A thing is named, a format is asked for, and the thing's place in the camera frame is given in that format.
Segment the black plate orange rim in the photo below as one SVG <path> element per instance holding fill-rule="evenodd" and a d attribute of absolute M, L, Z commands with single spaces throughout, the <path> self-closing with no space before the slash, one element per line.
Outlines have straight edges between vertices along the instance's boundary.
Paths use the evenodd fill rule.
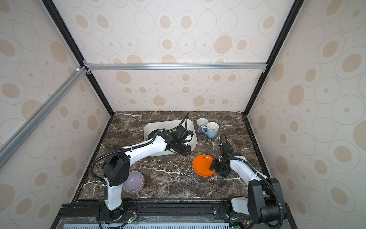
<path fill-rule="evenodd" d="M 213 158 L 209 155 L 199 155 L 193 161 L 194 171 L 202 177 L 210 177 L 215 173 L 214 169 L 210 169 Z"/>

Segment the light blue ceramic mug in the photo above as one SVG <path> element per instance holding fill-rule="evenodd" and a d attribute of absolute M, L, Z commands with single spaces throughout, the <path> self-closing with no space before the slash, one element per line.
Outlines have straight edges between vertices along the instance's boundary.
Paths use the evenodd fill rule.
<path fill-rule="evenodd" d="M 209 137 L 214 138 L 219 130 L 219 125 L 216 122 L 209 122 L 206 126 L 202 127 L 202 131 Z"/>

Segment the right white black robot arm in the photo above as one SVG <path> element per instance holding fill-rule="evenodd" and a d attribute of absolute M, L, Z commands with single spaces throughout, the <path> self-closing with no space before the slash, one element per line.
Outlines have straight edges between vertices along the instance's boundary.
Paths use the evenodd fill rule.
<path fill-rule="evenodd" d="M 281 228 L 287 218 L 287 210 L 279 181 L 262 174 L 243 154 L 234 152 L 226 134 L 219 137 L 219 151 L 220 157 L 212 161 L 209 170 L 222 177 L 234 171 L 248 186 L 247 197 L 231 199 L 234 216 L 248 216 L 246 229 L 254 224 L 265 224 L 271 229 Z"/>

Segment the white plastic bin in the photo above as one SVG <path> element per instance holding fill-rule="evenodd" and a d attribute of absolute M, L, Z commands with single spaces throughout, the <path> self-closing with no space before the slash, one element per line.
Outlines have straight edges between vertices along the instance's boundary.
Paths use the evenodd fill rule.
<path fill-rule="evenodd" d="M 153 123 L 148 123 L 144 126 L 144 141 L 149 140 L 150 137 L 148 137 L 153 131 L 157 130 L 157 129 L 172 129 L 175 126 L 177 126 L 179 123 L 181 122 L 181 120 L 173 120 L 173 121 L 163 121 L 163 122 L 153 122 Z M 196 132 L 195 132 L 195 127 L 193 124 L 193 121 L 188 119 L 187 121 L 187 127 L 188 130 L 193 131 L 193 137 L 190 138 L 190 142 L 185 143 L 186 145 L 190 145 L 191 146 L 191 151 L 194 151 L 197 145 L 197 137 L 196 137 Z M 166 150 L 164 152 L 159 152 L 159 153 L 155 153 L 152 154 L 151 156 L 164 156 L 164 155 L 171 155 L 171 154 L 176 154 L 176 152 L 174 152 L 173 150 Z"/>

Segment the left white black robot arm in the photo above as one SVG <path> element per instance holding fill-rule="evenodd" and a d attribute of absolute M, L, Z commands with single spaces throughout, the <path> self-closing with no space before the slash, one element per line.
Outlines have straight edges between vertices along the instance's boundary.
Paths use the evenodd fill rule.
<path fill-rule="evenodd" d="M 119 220 L 123 213 L 122 189 L 123 183 L 128 180 L 130 166 L 155 153 L 171 151 L 188 156 L 192 147 L 188 143 L 193 140 L 194 132 L 188 129 L 189 113 L 172 129 L 158 129 L 151 138 L 136 145 L 114 147 L 110 151 L 95 159 L 90 167 L 89 174 L 102 182 L 104 187 L 104 205 L 108 210 L 109 218 Z"/>

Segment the white plate dark green rim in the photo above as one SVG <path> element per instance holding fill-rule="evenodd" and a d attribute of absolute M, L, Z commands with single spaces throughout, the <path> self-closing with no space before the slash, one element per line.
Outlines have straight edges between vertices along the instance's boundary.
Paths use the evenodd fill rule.
<path fill-rule="evenodd" d="M 152 131 L 152 132 L 147 136 L 147 140 L 152 139 L 152 140 L 154 141 L 154 140 L 155 140 L 155 138 L 156 138 L 156 136 L 157 136 L 159 133 L 163 132 L 163 131 L 164 131 L 164 129 L 156 129 L 156 130 Z"/>

